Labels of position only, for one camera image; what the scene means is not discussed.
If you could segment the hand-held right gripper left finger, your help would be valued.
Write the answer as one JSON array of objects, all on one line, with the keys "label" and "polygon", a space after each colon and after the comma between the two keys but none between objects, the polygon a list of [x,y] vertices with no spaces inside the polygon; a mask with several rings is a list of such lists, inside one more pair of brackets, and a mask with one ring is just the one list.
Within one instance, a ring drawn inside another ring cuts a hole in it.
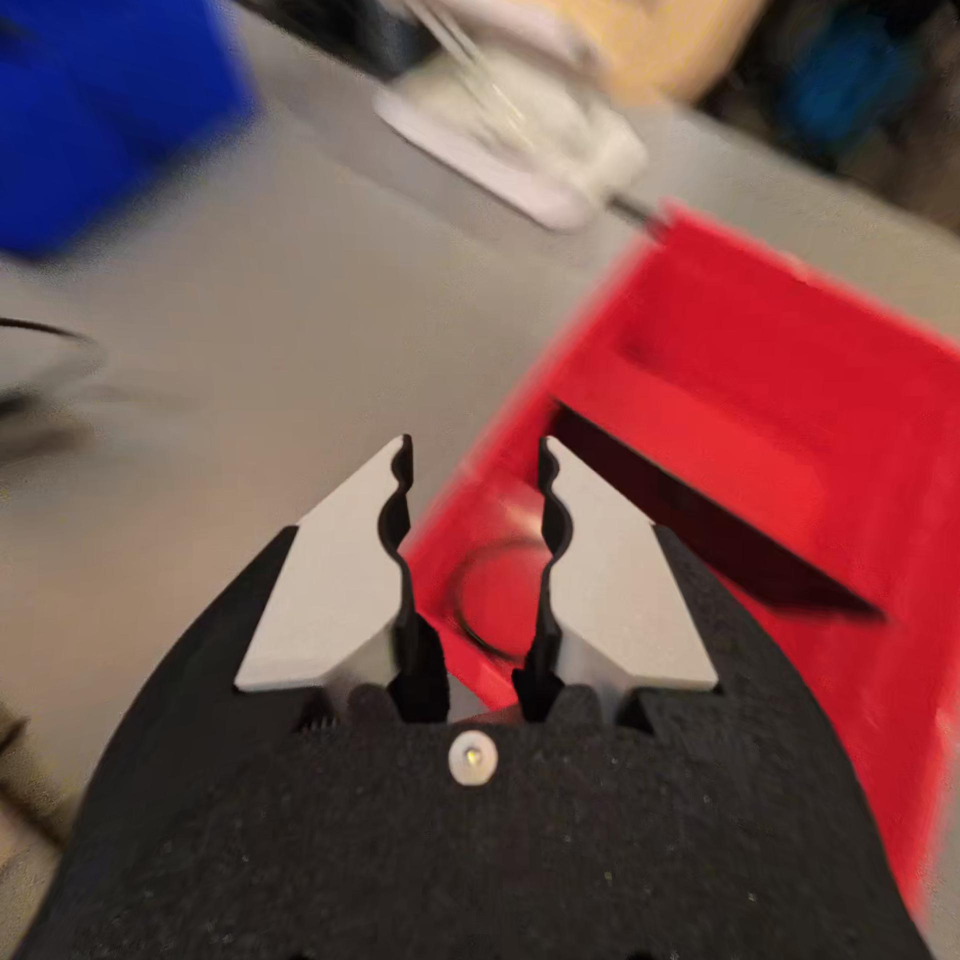
[{"label": "hand-held right gripper left finger", "polygon": [[317,689],[341,716],[369,684],[388,690],[408,723],[449,720],[443,647],[401,553],[413,483],[412,438],[399,435],[297,523],[236,690]]}]

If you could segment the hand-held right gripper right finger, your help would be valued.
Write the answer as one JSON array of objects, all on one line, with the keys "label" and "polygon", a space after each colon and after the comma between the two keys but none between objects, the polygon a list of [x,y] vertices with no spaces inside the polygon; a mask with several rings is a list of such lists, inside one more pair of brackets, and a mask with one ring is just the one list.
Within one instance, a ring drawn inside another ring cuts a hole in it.
[{"label": "hand-held right gripper right finger", "polygon": [[556,437],[537,450],[543,496],[534,638],[512,682],[523,719],[565,688],[615,722],[636,690],[717,693],[719,677],[654,522]]}]

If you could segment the red plastic bin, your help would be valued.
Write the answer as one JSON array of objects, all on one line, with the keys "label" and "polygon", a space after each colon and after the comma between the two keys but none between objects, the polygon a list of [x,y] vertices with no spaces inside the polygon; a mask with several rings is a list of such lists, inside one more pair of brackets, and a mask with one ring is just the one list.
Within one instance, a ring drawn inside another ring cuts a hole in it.
[{"label": "red plastic bin", "polygon": [[480,431],[407,547],[419,610],[490,707],[534,633],[539,438],[560,404],[881,607],[764,606],[922,916],[958,750],[958,346],[674,207]]}]

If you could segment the blue plastic bin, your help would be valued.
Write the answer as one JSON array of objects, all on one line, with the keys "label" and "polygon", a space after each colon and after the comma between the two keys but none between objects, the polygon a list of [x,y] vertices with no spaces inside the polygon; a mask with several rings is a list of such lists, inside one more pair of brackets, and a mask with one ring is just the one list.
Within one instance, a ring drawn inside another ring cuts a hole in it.
[{"label": "blue plastic bin", "polygon": [[41,258],[255,99],[226,2],[2,2],[1,245]]}]

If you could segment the grey desk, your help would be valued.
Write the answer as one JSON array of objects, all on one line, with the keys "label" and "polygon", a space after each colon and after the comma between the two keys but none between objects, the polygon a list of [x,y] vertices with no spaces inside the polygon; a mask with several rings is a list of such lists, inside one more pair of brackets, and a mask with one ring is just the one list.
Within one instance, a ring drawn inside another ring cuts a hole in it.
[{"label": "grey desk", "polygon": [[91,336],[73,429],[2,462],[2,702],[70,820],[153,667],[275,532],[399,433],[426,512],[640,229],[551,234],[379,121],[376,84],[245,10],[252,128],[2,314]]}]

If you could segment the black red-bin divider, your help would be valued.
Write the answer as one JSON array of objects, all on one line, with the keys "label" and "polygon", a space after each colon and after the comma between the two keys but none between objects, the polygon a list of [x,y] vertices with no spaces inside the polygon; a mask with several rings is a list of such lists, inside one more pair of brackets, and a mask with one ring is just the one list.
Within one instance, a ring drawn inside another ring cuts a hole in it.
[{"label": "black red-bin divider", "polygon": [[596,474],[671,530],[707,566],[750,598],[784,614],[841,614],[870,623],[885,611],[711,498],[671,476],[582,414],[559,404],[553,435]]}]

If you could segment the wooden board stand white base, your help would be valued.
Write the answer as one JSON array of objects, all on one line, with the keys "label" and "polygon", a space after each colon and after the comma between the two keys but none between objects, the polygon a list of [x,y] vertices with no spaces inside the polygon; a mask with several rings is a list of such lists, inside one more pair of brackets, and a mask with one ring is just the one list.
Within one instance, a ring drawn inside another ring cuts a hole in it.
[{"label": "wooden board stand white base", "polygon": [[438,52],[375,100],[398,135],[552,232],[626,198],[649,162],[634,111],[689,105],[762,1],[393,1]]}]

